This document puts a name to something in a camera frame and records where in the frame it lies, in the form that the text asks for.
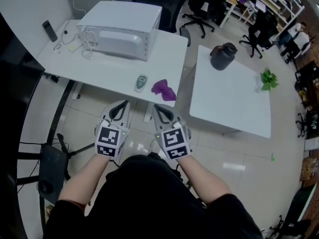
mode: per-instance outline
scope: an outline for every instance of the person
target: person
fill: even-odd
[[[289,43],[289,41],[293,40],[297,34],[299,34],[300,32],[303,32],[305,30],[306,26],[307,25],[304,22],[295,24],[293,27],[288,29],[285,34],[283,34],[280,37],[280,39],[278,41],[278,45],[282,46],[282,45],[286,45],[287,43]]]
[[[109,161],[108,156],[94,154],[65,184],[50,213],[44,239],[263,238],[226,183],[191,155],[177,161],[200,201],[183,184],[177,169],[151,152],[129,157],[107,176],[85,217],[85,207]]]
[[[300,32],[295,39],[291,39],[287,48],[280,54],[281,56],[289,53],[285,62],[288,64],[293,58],[297,58],[301,53],[304,54],[310,48],[310,38],[304,33]]]

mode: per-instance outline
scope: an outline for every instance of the black sleeve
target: black sleeve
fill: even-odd
[[[253,218],[234,195],[227,194],[216,199],[209,205],[207,212],[211,220],[218,224],[219,233],[224,238],[263,238]]]
[[[60,200],[50,213],[43,239],[82,238],[84,219],[84,214],[78,206]]]

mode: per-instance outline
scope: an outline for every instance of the purple cloth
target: purple cloth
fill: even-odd
[[[152,92],[155,95],[161,93],[161,97],[164,101],[175,101],[176,95],[174,91],[167,85],[167,80],[160,80],[154,84],[152,87]]]

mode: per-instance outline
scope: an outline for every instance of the forearm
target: forearm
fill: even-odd
[[[185,156],[177,161],[205,204],[210,204],[217,198],[231,193],[223,180],[208,171],[192,156]]]
[[[59,200],[66,200],[85,207],[91,200],[96,186],[110,158],[95,154],[89,162],[63,187]]]

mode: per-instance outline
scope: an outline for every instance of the black shirt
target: black shirt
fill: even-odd
[[[204,209],[168,165],[141,155],[107,180],[88,216],[58,201],[44,231],[45,239],[173,236],[262,239],[237,197],[224,195]]]

